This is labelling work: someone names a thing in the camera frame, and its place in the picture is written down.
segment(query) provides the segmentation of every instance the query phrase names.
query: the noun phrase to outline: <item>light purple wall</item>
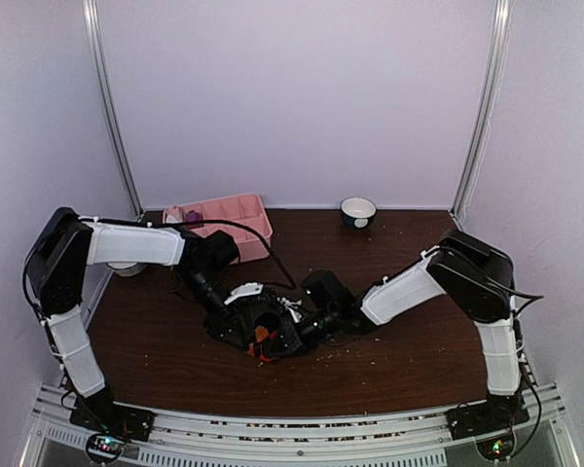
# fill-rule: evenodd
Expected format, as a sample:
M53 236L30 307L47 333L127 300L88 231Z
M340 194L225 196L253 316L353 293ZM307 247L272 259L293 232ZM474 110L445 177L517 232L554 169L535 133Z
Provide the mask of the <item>light purple wall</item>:
M493 0L106 0L99 14L146 207L446 208L471 137Z
M21 294L28 249L60 205L130 215L99 102L82 2L0 1L0 466L15 461L40 382L57 375Z
M516 2L468 231L515 260L543 382L557 381L584 449L584 1Z

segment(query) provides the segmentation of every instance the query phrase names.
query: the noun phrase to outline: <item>purple object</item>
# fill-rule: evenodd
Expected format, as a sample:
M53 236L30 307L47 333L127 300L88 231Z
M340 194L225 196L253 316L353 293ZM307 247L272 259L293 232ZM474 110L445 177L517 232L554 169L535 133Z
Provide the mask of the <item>purple object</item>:
M198 222L198 221L202 221L203 220L203 216L201 215L200 212L197 212L195 210L190 210L188 211L188 214L186 214L186 222ZM195 229L198 227L203 227L203 223L199 222L198 224L194 224L193 226L188 226L190 229Z

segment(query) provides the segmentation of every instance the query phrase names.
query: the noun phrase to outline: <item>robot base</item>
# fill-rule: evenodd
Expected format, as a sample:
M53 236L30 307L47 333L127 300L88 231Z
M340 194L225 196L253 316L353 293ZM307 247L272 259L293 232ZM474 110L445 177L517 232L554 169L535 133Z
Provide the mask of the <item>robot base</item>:
M474 406L462 406L446 412L448 427L453 440L481 436L494 431L506 430L512 425L529 420L528 411L519 407L498 416L497 405L487 401Z
M120 426L108 426L105 430L100 422L91 416L85 407L76 403L74 410L69 417L69 422L76 426L82 426L93 431L107 432L109 435L120 438L130 439L135 441L148 441L149 434L154 426L154 413L144 411L142 409L135 409L132 407L124 407L113 404L113 413L116 419L121 420Z

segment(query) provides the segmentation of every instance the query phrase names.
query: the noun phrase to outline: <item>white panel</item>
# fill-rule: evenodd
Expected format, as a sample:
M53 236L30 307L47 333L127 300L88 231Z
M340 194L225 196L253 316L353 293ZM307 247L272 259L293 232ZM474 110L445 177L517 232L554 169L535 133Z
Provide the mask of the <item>white panel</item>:
M584 449L584 1L517 2L465 227L515 261L537 379L556 380Z
M130 215L102 119L82 1L0 1L0 466L14 465L40 381L58 365L21 292L23 261L61 205ZM103 278L90 271L85 304Z
M146 207L448 207L482 90L493 0L104 0Z

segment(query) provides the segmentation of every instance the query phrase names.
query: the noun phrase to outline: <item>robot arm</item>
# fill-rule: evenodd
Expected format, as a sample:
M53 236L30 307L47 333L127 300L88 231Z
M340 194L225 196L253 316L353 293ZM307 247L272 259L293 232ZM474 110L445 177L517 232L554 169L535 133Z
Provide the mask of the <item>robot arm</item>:
M460 249L450 247L458 238ZM489 393L512 396L519 389L517 340L513 323L514 300L506 290L498 289L489 279L512 286L512 263L507 256L486 249L476 255L471 248L473 237L459 231L448 233L430 252L383 284L375 285L363 297L361 310L376 325L391 321L400 313L450 291L450 296L474 321L487 365ZM487 263L495 266L494 276L482 276Z
M206 311L207 333L267 360L307 352L336 331L371 332L407 309L447 294L478 328L489 375L485 404L448 413L452 427L466 427L453 430L453 437L475 436L527 419L520 391L522 338L511 294L513 265L504 253L450 231L415 264L358 297L333 272L316 271L303 281L317 308L311 313L257 283L228 293L215 272L237 256L233 239L220 231L201 238L179 226L84 219L70 208L55 213L24 272L55 357L79 396L72 423L95 430L106 426L111 433L120 426L124 436L146 441L153 419L147 411L113 404L93 356L80 303L86 267L98 263L116 269L136 263L177 268ZM257 341L258 327L268 330L262 341Z
M225 308L228 294L212 278L237 257L233 239L223 232L207 238L187 230L153 229L104 223L58 209L32 248L24 267L39 319L53 354L66 370L78 396L71 422L96 431L146 441L153 414L113 403L91 349L81 316L87 266L105 263L115 269L136 263L178 266L208 311Z

